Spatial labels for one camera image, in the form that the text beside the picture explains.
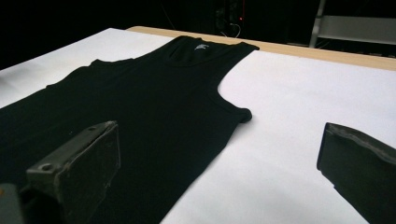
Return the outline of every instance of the garment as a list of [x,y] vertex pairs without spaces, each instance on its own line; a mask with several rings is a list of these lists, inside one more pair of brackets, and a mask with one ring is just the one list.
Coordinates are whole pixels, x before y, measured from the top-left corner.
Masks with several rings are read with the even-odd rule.
[[223,77],[255,46],[180,36],[136,59],[96,60],[0,110],[0,182],[83,129],[115,120],[121,166],[92,223],[158,223],[234,129],[251,119],[221,98]]

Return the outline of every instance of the neckline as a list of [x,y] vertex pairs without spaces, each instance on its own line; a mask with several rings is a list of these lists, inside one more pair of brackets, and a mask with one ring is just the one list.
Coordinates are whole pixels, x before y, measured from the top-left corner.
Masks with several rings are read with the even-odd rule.
[[[211,53],[207,57],[200,59],[200,60],[195,60],[191,62],[180,62],[176,61],[175,59],[172,58],[172,55],[180,48],[182,48],[184,45],[189,44],[189,41],[192,43],[195,43],[195,45],[208,45],[208,46],[213,46],[213,47],[221,47],[217,52]],[[165,49],[165,54],[163,56],[163,61],[171,66],[195,66],[201,63],[207,63],[210,62],[228,52],[231,50],[241,48],[242,46],[245,46],[245,42],[240,42],[237,44],[222,44],[222,43],[217,43],[217,42],[212,42],[212,41],[206,41],[203,40],[201,37],[192,37],[192,36],[187,36],[187,35],[181,35],[178,36],[173,43],[169,46],[169,48]]]

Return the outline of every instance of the white paper sheet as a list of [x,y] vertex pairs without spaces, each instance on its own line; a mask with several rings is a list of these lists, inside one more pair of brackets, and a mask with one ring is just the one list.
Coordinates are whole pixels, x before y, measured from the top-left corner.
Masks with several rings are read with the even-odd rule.
[[[0,107],[95,59],[146,54],[172,38],[107,29],[0,71]],[[396,72],[254,51],[219,86],[249,108],[227,147],[162,224],[367,223],[316,168],[326,122],[396,147]]]

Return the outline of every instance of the white tabletop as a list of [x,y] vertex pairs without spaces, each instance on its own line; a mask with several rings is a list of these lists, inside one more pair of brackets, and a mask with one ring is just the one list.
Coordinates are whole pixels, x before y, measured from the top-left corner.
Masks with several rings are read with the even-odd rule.
[[[107,29],[0,71],[0,107],[95,59],[146,54],[172,37]],[[326,122],[396,147],[396,72],[254,51],[219,92],[249,108],[229,144],[162,224],[367,223],[317,170]]]

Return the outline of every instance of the tank top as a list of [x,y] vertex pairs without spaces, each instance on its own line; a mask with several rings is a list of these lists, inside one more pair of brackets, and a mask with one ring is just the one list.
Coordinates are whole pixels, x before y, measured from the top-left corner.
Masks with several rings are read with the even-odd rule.
[[0,183],[87,127],[119,124],[120,169],[91,223],[159,223],[225,148],[246,108],[218,85],[255,46],[179,36],[135,59],[93,61],[0,109]]

